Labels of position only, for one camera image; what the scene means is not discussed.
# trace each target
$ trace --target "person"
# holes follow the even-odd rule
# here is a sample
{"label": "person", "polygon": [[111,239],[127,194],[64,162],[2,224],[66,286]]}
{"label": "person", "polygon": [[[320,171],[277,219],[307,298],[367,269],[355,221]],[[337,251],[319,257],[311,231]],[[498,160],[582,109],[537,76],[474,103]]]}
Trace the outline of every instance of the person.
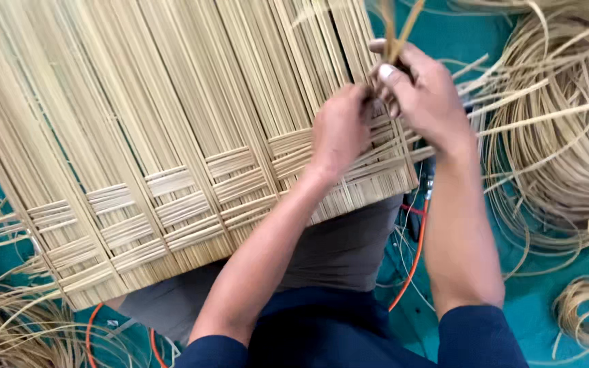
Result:
{"label": "person", "polygon": [[[370,48],[382,53],[384,45],[375,40]],[[304,229],[369,144],[369,90],[346,85],[315,116],[314,154],[297,184],[221,272],[214,272],[209,292],[209,284],[200,287],[205,291],[198,294],[208,296],[200,311],[188,310],[198,316],[176,367],[528,366],[501,311],[504,286],[486,217],[477,141],[452,78],[410,43],[400,63],[409,73],[383,64],[376,84],[390,112],[403,115],[437,152],[424,247],[440,321],[437,364],[399,345],[388,311],[372,293],[402,197]],[[134,298],[151,299],[132,294],[122,312],[134,313]],[[159,313],[157,303],[146,303]],[[172,299],[163,308],[176,314],[181,307]]]}

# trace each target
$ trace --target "orange hose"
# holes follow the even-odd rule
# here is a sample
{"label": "orange hose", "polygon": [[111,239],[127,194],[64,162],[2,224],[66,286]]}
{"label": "orange hose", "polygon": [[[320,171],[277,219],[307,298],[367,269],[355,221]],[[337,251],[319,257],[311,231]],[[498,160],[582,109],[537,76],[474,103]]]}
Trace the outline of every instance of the orange hose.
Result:
{"label": "orange hose", "polygon": [[413,260],[413,265],[410,267],[410,272],[408,273],[408,277],[406,278],[406,282],[404,283],[404,286],[401,287],[399,294],[397,294],[397,297],[395,298],[395,300],[388,307],[388,312],[392,312],[392,310],[395,308],[397,303],[399,303],[399,299],[401,299],[402,295],[404,295],[404,292],[408,288],[408,285],[410,285],[410,282],[413,279],[413,275],[415,274],[415,270],[417,269],[417,265],[420,262],[421,247],[422,247],[422,244],[424,243],[424,230],[426,228],[426,218],[427,218],[426,215],[428,214],[428,212],[429,212],[429,200],[425,200],[424,201],[424,214],[425,215],[423,215],[421,217],[420,240],[418,241],[417,252],[415,252],[415,259]]}
{"label": "orange hose", "polygon": [[151,341],[151,350],[154,350],[154,355],[160,364],[160,368],[168,368],[168,365],[165,364],[163,358],[160,357],[158,349],[156,348],[156,331],[154,331],[154,329],[149,330],[149,340]]}
{"label": "orange hose", "polygon": [[88,327],[86,328],[86,354],[88,355],[88,362],[92,368],[97,368],[97,365],[94,363],[94,356],[92,356],[92,352],[90,351],[90,330],[92,329],[92,322],[94,322],[94,316],[97,315],[99,309],[102,309],[103,303],[99,303],[96,308],[90,314],[90,320],[88,321]]}

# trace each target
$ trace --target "teal floor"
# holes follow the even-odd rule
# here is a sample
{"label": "teal floor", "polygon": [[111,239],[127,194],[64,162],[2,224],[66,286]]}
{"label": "teal floor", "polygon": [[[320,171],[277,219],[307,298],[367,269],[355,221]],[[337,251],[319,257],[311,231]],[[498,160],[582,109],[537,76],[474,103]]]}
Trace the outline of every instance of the teal floor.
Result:
{"label": "teal floor", "polygon": [[[427,1],[428,9],[448,11],[445,0]],[[397,24],[401,26],[408,13],[408,6],[399,2],[397,6]],[[488,63],[493,63],[501,54],[501,50],[512,28],[510,20],[502,16],[446,16],[422,12],[413,30],[410,40],[422,50],[434,58],[449,58],[463,62],[472,62],[479,57],[488,54]],[[372,17],[375,34],[383,33],[380,22]],[[459,68],[456,65],[448,65],[450,69]],[[0,198],[4,197],[0,189]],[[495,239],[501,255],[501,263],[504,271],[511,270],[517,264],[522,255],[521,250],[503,239],[501,232],[496,228],[496,222],[491,217],[494,225]],[[395,236],[391,236],[386,246],[386,258],[380,270],[380,281],[389,283],[400,280],[404,274]],[[30,245],[21,242],[18,250],[22,257],[32,253]],[[529,256],[522,271],[546,269],[545,259],[537,259]],[[20,263],[20,256],[12,247],[0,248],[0,273]],[[553,299],[574,278],[583,274],[589,274],[589,250],[584,251],[574,264],[567,269],[554,272],[547,276],[533,278],[512,278],[506,282],[507,297],[504,313],[514,331],[515,336],[528,360],[548,361],[551,359],[551,349],[558,334],[558,327],[552,318],[550,310]],[[413,279],[420,290],[421,295],[426,295],[432,301],[429,292],[428,275],[425,272],[423,261]],[[18,277],[12,282],[24,282],[24,278]],[[397,288],[378,289],[377,296],[388,303]],[[87,322],[91,310],[77,313],[78,322]],[[103,308],[97,320],[97,324],[106,325],[109,320],[122,324],[126,318]],[[410,288],[391,314],[391,325],[402,344],[417,352],[435,360],[437,358],[438,335],[437,319],[432,310],[423,302],[422,298]],[[149,358],[149,339],[147,330],[136,324],[127,330],[124,336],[133,342],[133,350],[136,351],[137,363],[146,362]],[[159,346],[167,349],[163,340]],[[558,347],[557,358],[563,359],[576,355],[581,349],[569,338],[561,340]],[[104,356],[105,352],[97,352],[97,356]],[[120,360],[113,356],[106,357],[107,363],[113,367],[124,366]],[[155,359],[152,367],[158,367]],[[564,367],[589,367],[589,355]]]}

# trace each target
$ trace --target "dark blue shirt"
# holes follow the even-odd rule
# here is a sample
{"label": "dark blue shirt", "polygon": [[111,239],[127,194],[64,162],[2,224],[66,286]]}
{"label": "dark blue shirt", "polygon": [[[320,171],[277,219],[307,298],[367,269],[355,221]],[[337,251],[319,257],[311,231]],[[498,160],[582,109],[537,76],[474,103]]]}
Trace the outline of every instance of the dark blue shirt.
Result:
{"label": "dark blue shirt", "polygon": [[399,345],[372,293],[291,289],[265,306],[248,349],[229,337],[202,337],[176,367],[528,367],[499,308],[454,308],[439,330],[436,365]]}

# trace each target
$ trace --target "right hand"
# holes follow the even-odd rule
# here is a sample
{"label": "right hand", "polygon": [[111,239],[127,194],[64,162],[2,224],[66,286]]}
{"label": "right hand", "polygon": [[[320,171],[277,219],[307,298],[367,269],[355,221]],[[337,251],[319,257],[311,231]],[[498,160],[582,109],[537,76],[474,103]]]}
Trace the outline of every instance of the right hand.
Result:
{"label": "right hand", "polygon": [[[375,39],[369,48],[382,54],[385,45],[385,39]],[[447,68],[411,43],[405,44],[399,61],[410,69],[414,83],[389,64],[379,63],[371,71],[377,96],[388,104],[390,115],[403,116],[439,153],[462,146],[457,143],[473,144],[474,132]]]}

